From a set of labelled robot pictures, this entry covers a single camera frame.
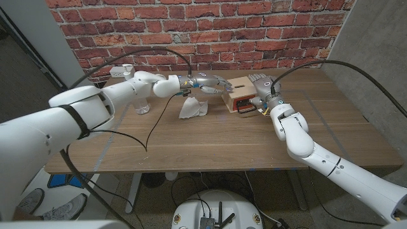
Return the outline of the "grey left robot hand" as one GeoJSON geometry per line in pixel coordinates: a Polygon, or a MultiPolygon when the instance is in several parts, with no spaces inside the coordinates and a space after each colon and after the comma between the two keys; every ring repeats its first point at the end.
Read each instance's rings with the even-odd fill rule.
{"type": "Polygon", "coordinates": [[[196,73],[188,76],[178,76],[180,89],[199,88],[206,94],[222,94],[224,91],[232,91],[232,84],[226,79],[209,74],[196,73]]]}

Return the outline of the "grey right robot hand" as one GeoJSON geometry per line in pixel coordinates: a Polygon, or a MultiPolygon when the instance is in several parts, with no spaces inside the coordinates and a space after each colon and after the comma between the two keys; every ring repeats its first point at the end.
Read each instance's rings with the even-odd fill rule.
{"type": "Polygon", "coordinates": [[[273,109],[275,106],[284,103],[284,98],[280,94],[280,83],[272,85],[276,77],[256,73],[248,75],[248,79],[254,85],[257,92],[256,96],[249,100],[256,108],[259,109],[266,106],[273,109]]]}

